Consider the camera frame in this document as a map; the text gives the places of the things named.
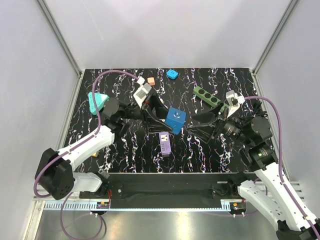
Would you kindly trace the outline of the blue cube plug adapter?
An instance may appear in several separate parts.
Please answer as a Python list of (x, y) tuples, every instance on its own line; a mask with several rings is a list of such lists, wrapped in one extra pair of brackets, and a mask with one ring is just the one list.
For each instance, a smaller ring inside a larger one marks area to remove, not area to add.
[(170, 107), (164, 123), (172, 128), (172, 133), (179, 135), (186, 121), (187, 114), (184, 111)]

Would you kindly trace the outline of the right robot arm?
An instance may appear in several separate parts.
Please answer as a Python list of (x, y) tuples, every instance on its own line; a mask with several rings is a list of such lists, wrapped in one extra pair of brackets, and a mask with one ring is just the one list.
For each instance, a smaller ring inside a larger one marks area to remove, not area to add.
[(303, 203), (280, 167), (280, 157), (267, 141), (271, 126), (264, 115), (247, 118), (228, 117), (229, 110), (220, 103), (216, 107), (192, 115), (198, 124), (187, 127), (205, 143), (223, 134), (242, 143), (241, 159), (263, 182), (268, 197), (244, 174), (238, 173), (227, 182), (232, 198), (249, 201), (274, 227), (279, 240), (318, 240), (320, 220)]

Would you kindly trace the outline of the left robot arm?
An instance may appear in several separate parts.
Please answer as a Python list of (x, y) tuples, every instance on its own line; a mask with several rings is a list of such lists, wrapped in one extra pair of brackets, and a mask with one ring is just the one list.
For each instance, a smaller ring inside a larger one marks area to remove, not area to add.
[(109, 98), (98, 113), (97, 129), (67, 147), (45, 150), (36, 170), (34, 194), (41, 196), (37, 191), (37, 185), (40, 185), (47, 191), (47, 196), (55, 200), (73, 192), (87, 192), (103, 198), (108, 193), (107, 174), (75, 170), (94, 153), (123, 137), (129, 128), (125, 119), (142, 121), (147, 132), (152, 134), (172, 130), (163, 121), (169, 110), (154, 89), (149, 92), (138, 90), (134, 100), (134, 103), (124, 103)]

